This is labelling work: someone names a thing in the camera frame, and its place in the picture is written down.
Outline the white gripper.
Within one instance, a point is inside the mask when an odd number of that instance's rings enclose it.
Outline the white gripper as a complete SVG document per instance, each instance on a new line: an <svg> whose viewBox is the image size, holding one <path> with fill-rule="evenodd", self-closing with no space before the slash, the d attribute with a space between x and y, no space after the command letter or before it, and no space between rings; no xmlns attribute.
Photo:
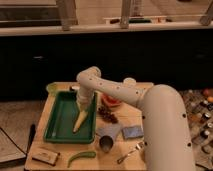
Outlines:
<svg viewBox="0 0 213 171"><path fill-rule="evenodd" d="M77 91L77 104L79 107L79 119L84 121L90 109L90 104L94 96L94 91L89 88L80 87Z"/></svg>

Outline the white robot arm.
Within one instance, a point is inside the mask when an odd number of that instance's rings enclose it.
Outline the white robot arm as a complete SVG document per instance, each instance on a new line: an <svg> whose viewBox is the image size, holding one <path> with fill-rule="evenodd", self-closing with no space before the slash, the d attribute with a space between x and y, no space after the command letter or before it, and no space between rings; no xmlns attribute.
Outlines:
<svg viewBox="0 0 213 171"><path fill-rule="evenodd" d="M187 112L171 86L136 85L103 79L98 67L78 73L77 102L88 106L95 91L121 100L142 112L145 163L148 171L196 171Z"/></svg>

